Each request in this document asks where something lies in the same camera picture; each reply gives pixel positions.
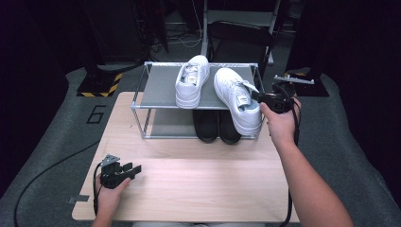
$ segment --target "black curtain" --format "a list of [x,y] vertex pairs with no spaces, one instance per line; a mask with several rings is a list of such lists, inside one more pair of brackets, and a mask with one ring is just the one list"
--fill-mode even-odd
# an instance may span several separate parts
[[22,0],[0,8],[0,197],[62,104],[63,68]]
[[339,85],[352,134],[400,206],[399,9],[394,0],[307,0],[287,70],[324,65]]

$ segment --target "metal shoe rack frame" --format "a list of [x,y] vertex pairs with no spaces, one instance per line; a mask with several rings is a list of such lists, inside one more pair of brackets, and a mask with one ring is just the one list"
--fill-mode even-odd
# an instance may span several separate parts
[[[175,104],[175,82],[183,64],[184,62],[146,61],[144,63],[144,70],[131,104],[131,110],[143,139],[198,138],[193,127],[192,110],[180,109]],[[265,93],[257,63],[213,62],[209,65],[209,78],[201,88],[200,104],[195,110],[228,110],[227,106],[218,98],[213,85],[215,73],[221,67],[235,70],[250,83],[257,79],[260,84],[259,91]],[[142,99],[139,100],[138,94],[142,90]],[[186,125],[186,130],[178,132],[181,128],[185,128],[185,126],[180,126],[181,124]],[[243,135],[241,139],[257,139],[258,135],[259,133]]]

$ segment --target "human arm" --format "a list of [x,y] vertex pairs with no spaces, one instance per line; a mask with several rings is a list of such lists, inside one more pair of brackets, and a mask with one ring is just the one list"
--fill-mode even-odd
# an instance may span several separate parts
[[96,177],[96,191],[98,192],[97,215],[92,223],[93,227],[112,226],[113,216],[117,210],[122,192],[130,185],[130,178],[125,179],[115,189],[101,186],[100,175]]
[[277,114],[260,104],[280,156],[289,191],[303,226],[354,226],[344,205],[294,143],[292,112]]

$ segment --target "person's right hand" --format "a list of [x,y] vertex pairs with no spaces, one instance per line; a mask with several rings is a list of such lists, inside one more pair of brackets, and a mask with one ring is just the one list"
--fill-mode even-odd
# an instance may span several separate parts
[[[294,98],[295,113],[299,117],[301,102]],[[294,143],[295,122],[292,111],[286,113],[275,113],[265,103],[260,103],[260,110],[268,119],[271,140],[275,145]]]

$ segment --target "human hand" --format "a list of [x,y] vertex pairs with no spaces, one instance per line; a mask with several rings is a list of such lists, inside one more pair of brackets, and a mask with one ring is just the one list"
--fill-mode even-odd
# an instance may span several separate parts
[[118,204],[120,203],[121,194],[130,185],[130,181],[131,179],[127,178],[115,189],[109,189],[107,187],[101,186],[100,174],[96,176],[96,192],[98,192],[98,216],[113,218]]
[[[301,102],[294,98],[294,109],[299,117]],[[275,145],[294,143],[295,122],[292,111],[286,113],[275,113],[265,103],[260,103],[260,110],[268,119],[271,140]]]

